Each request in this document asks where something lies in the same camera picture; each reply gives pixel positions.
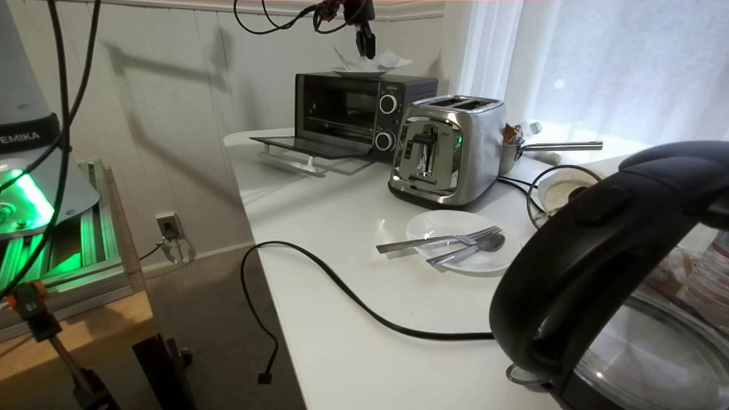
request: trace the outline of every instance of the fork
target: fork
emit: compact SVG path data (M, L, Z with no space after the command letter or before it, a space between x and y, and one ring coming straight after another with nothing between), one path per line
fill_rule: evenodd
M475 245L478 239L483 238L495 231L499 230L497 226L491 226L490 228L483 229L481 231L475 231L467 235L444 235L434 236L432 238L415 239L412 241L393 242L391 244L377 245L377 251L380 253L393 252L396 250L403 250L411 247L419 247L425 244L432 244L440 241L447 241L449 239L455 239L466 245Z

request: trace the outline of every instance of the electric kettle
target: electric kettle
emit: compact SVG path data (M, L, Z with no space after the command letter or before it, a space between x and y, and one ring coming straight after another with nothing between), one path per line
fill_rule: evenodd
M653 147L574 197L494 294L510 379L571 410L729 409L728 328L645 280L698 223L729 230L729 142ZM729 289L729 264L698 279Z

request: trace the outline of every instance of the white table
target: white table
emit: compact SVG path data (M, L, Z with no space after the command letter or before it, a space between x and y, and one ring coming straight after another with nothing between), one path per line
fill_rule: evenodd
M349 174L328 171L316 178L259 159L263 144L249 139L292 132L225 137L256 242L290 241L312 251L373 310L399 325L437 332L489 331L488 309L500 276L437 270L412 250L379 255L375 245L406 239L406 224L425 209L388 191L386 164L321 160ZM604 161L592 168L611 174L618 163ZM522 158L509 176L532 181L546 168ZM526 242L535 229L524 194L495 184L486 195L486 205L477 213ZM559 409L548 394L507 380L511 362L495 341L438 342L400 335L377 323L298 252L269 247L260 255L309 409Z

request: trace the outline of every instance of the small white plate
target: small white plate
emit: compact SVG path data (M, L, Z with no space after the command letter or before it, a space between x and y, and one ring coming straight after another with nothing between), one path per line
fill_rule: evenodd
M383 71L383 70L349 71L348 69L346 69L344 67L338 67L336 69L332 69L332 71L339 74L342 77L358 77L358 78L377 78L387 72L387 71Z
M459 263L445 263L444 267L472 273L488 273L500 271L508 267L521 250L521 243L506 231L497 221L462 211L428 211L408 222L405 235L409 240L430 238L431 236L468 234L482 229L498 226L506 238L504 246L496 252L479 252ZM426 259L443 255L463 248L465 245L457 241L444 241L436 244L416 247Z

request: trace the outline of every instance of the toaster oven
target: toaster oven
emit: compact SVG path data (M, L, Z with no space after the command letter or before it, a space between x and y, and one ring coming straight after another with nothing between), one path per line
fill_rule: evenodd
M436 78L426 77L297 74L295 134L252 139L311 157L369 157L389 163L404 109L435 96L437 86Z

